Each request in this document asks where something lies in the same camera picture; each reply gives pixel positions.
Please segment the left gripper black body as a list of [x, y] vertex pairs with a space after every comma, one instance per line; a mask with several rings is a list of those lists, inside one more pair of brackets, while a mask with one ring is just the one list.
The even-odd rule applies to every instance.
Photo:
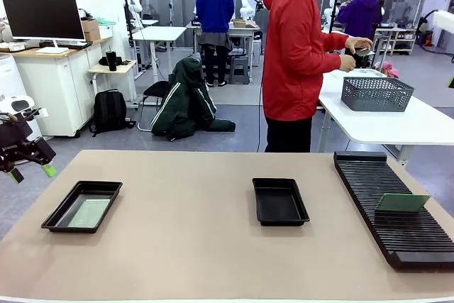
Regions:
[[32, 132], [21, 114], [1, 114], [1, 157], [31, 158], [28, 137]]

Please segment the person's left hand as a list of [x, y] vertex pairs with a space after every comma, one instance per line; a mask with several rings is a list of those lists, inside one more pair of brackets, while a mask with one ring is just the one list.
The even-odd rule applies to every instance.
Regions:
[[356, 50], [370, 50], [371, 48], [372, 41], [369, 38], [349, 36], [345, 42], [345, 49], [349, 50], [352, 54], [356, 54]]

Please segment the person's right hand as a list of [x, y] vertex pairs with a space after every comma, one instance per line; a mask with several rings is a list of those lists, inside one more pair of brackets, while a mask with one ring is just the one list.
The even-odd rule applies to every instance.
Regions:
[[351, 72], [356, 67], [356, 62], [353, 56], [351, 55], [339, 55], [340, 57], [340, 67], [339, 70], [343, 72]]

